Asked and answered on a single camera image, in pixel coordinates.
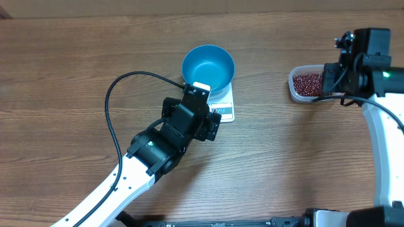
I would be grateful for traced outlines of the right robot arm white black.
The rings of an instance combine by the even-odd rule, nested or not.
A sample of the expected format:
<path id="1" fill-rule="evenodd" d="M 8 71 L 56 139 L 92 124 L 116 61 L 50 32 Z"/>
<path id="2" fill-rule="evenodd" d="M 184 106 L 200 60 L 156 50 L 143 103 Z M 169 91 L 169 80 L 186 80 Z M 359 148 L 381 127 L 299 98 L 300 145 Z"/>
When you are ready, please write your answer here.
<path id="1" fill-rule="evenodd" d="M 403 226 L 403 68 L 391 65 L 390 40 L 388 28 L 345 32 L 338 62 L 323 69 L 319 100 L 361 107 L 371 137 L 374 206 L 349 212 L 346 226 Z"/>

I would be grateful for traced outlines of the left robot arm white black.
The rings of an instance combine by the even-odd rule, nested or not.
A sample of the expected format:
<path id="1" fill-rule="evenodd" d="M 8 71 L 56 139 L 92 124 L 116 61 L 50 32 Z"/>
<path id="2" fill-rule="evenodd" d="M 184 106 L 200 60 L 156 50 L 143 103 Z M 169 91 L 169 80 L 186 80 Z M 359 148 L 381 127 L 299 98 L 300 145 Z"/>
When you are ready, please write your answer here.
<path id="1" fill-rule="evenodd" d="M 181 99 L 166 98 L 162 116 L 135 135 L 107 178 L 56 226 L 112 226 L 123 210 L 181 161 L 192 140 L 215 139 L 221 116 L 210 111 L 210 87 L 186 84 Z"/>

